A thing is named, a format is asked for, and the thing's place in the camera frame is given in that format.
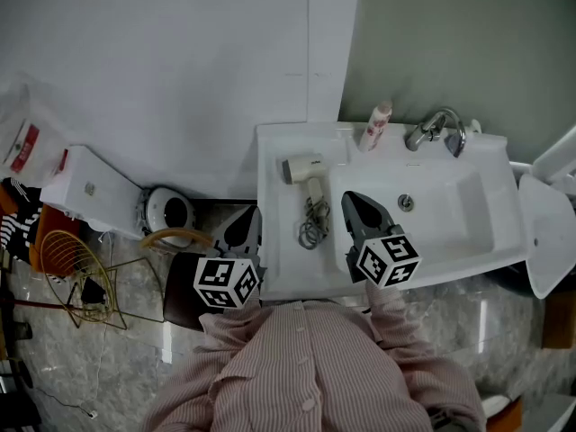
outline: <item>marble floor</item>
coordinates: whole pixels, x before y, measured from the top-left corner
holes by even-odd
[[[170,255],[140,250],[125,238],[92,236],[104,264],[147,257],[166,284]],[[43,274],[24,263],[13,266],[10,289],[16,299],[54,302]],[[68,284],[54,285],[65,295]],[[83,324],[76,329],[63,310],[17,306],[14,316],[30,322],[33,338],[17,342],[27,364],[36,403],[47,431],[135,431],[165,379],[189,356],[203,334],[162,320],[162,295],[144,262],[117,276],[128,329]],[[576,376],[575,350],[539,348],[544,303],[499,288],[482,275],[404,293],[409,315],[422,335],[464,365],[483,391],[523,395],[528,409],[546,392],[567,392]],[[363,296],[342,300],[363,306]],[[96,417],[89,418],[88,412]]]

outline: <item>white round appliance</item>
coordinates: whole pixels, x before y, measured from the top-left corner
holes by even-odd
[[[145,201],[146,223],[150,232],[168,228],[194,229],[196,213],[193,206],[183,195],[159,187],[153,189]],[[166,237],[162,241],[179,248],[189,247],[192,241],[182,237]]]

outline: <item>sink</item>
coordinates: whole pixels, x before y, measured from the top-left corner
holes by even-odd
[[[518,189],[506,154],[506,138],[469,133],[465,150],[454,158],[443,139],[407,150],[410,125],[390,123],[378,147],[356,148],[352,123],[264,125],[258,136],[258,206],[263,213],[261,257],[268,272],[263,299],[314,299],[360,293],[352,283],[346,253],[352,246],[340,200],[345,191],[367,195],[384,206],[410,233],[422,264],[400,288],[439,284],[522,261],[527,235]],[[288,185],[279,162],[320,153],[328,164],[322,186],[331,206],[330,234],[315,250],[296,241],[303,217],[303,185]],[[399,206],[407,194],[411,211]]]

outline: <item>black and white marker cube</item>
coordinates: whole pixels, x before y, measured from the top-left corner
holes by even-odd
[[[249,259],[198,260],[193,286],[210,307],[241,309],[257,285],[256,270]]]
[[[410,242],[410,235],[371,238],[364,242],[356,266],[379,288],[406,283],[422,258]]]

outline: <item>green wall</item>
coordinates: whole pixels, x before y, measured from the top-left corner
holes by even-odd
[[[341,121],[440,105],[531,163],[576,122],[576,0],[358,0]]]

